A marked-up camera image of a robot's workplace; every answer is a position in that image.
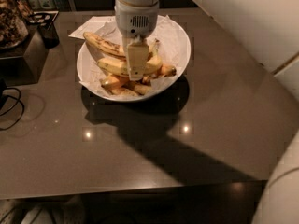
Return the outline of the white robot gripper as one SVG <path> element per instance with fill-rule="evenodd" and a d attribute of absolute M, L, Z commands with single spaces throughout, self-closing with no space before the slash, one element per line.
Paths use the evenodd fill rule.
<path fill-rule="evenodd" d="M 144 76 L 149 55 L 146 38 L 156 28 L 159 0 L 116 0 L 116 23 L 122 34 L 129 79 Z"/>

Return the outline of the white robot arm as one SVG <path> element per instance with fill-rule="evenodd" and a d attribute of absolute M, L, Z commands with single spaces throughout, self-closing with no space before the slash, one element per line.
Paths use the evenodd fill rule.
<path fill-rule="evenodd" d="M 177 126 L 132 115 L 128 144 L 183 184 L 267 178 L 253 224 L 299 224 L 299 105 L 272 77 L 298 50 L 298 0 L 193 0 L 188 100 Z"/>

